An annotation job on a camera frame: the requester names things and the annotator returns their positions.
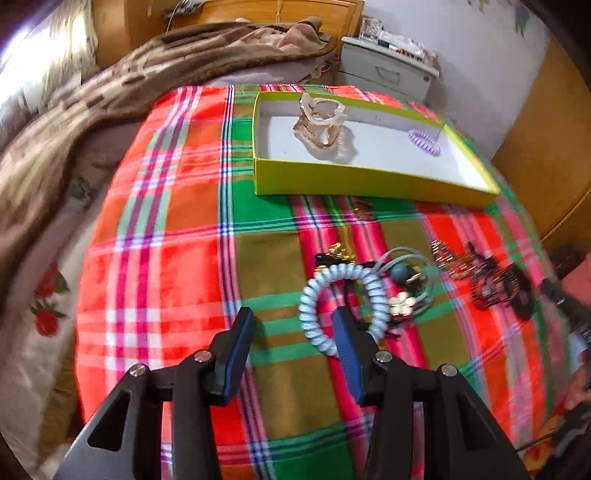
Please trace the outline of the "plaid bed cloth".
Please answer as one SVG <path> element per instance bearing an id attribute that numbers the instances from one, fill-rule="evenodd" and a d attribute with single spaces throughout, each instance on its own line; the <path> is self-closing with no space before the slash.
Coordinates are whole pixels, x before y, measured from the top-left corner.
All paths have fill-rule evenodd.
<path id="1" fill-rule="evenodd" d="M 211 343 L 239 307 L 256 336 L 238 395 L 212 412 L 228 479 L 358 479 L 373 413 L 318 353 L 297 306 L 315 254 L 360 261 L 392 247 L 468 242 L 534 282 L 552 275 L 531 222 L 504 189 L 483 211 L 404 200 L 259 197 L 252 115 L 259 88 L 184 87 L 164 95 L 122 159 L 85 255 L 76 377 L 85 417 L 134 364 L 174 365 Z"/>

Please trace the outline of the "yellow-green shallow box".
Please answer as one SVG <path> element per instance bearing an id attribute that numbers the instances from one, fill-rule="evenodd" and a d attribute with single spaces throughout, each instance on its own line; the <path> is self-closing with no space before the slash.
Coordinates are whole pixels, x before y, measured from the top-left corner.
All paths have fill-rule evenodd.
<path id="1" fill-rule="evenodd" d="M 298 140 L 301 94 L 254 102 L 254 190 L 259 195 L 400 198 L 485 208 L 500 188 L 451 126 L 415 111 L 339 98 L 348 116 L 332 148 Z"/>

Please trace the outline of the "grey bedside cabinet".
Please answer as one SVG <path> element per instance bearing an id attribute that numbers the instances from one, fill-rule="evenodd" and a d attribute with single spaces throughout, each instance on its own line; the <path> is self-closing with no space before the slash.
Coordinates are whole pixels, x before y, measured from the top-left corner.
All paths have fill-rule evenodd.
<path id="1" fill-rule="evenodd" d="M 342 37 L 335 85 L 351 85 L 399 100 L 424 103 L 440 73 L 394 50 L 353 37 Z"/>

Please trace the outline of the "black smart band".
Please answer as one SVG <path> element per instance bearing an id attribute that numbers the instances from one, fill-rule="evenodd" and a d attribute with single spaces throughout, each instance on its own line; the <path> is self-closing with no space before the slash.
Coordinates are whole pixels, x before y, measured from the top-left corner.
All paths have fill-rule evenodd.
<path id="1" fill-rule="evenodd" d="M 501 274 L 504 302 L 521 321 L 528 321 L 535 309 L 535 295 L 529 276 L 516 264 L 506 267 Z"/>

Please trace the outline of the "pearl hair claw clip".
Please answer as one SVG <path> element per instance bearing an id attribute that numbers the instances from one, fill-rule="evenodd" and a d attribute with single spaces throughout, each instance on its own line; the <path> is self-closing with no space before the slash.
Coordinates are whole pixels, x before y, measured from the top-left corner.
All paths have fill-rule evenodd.
<path id="1" fill-rule="evenodd" d="M 336 100 L 304 93 L 301 95 L 300 108 L 300 117 L 293 127 L 297 139 L 318 150 L 332 148 L 348 119 L 346 106 Z"/>

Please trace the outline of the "brown patterned blanket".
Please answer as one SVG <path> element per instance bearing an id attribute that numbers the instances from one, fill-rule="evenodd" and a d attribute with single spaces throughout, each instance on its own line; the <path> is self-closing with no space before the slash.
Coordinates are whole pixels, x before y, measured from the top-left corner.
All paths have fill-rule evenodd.
<path id="1" fill-rule="evenodd" d="M 1 290 L 65 191 L 78 144 L 92 131 L 144 118 L 167 92 L 240 70 L 325 57 L 338 40 L 318 17 L 296 23 L 217 22 L 152 38 L 39 115 L 1 157 Z"/>

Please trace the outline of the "floral bed sheet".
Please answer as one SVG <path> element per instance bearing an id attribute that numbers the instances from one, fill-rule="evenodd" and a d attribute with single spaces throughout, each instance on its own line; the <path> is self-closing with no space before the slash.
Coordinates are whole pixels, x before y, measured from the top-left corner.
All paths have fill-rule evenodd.
<path id="1" fill-rule="evenodd" d="M 68 207 L 28 251 L 1 320 L 1 432 L 25 471 L 50 479 L 78 409 L 78 285 L 100 207 Z"/>

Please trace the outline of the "wooden door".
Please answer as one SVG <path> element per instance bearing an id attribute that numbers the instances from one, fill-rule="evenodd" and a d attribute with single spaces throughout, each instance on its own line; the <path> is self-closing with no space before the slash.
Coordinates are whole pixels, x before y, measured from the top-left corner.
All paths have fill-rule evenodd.
<path id="1" fill-rule="evenodd" d="M 557 40 L 493 163 L 547 251 L 590 250 L 590 91 Z"/>

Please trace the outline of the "wooden headboard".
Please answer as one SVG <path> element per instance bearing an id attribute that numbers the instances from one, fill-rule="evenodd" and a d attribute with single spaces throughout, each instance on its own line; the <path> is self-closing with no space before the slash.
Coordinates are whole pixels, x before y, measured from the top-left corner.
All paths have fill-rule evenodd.
<path id="1" fill-rule="evenodd" d="M 238 0 L 205 1 L 195 13 L 176 16 L 172 28 L 245 19 L 254 23 L 294 23 L 308 17 L 322 21 L 320 31 L 341 39 L 359 33 L 363 1 Z"/>

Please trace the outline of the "gold chain hair clip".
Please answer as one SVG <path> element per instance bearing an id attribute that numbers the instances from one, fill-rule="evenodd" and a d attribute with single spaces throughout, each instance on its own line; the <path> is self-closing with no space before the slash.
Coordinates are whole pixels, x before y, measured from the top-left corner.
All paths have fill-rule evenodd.
<path id="1" fill-rule="evenodd" d="M 479 270 L 481 261 L 472 242 L 466 244 L 466 251 L 462 255 L 456 255 L 449 245 L 441 240 L 433 240 L 431 250 L 437 267 L 453 280 L 466 280 Z"/>

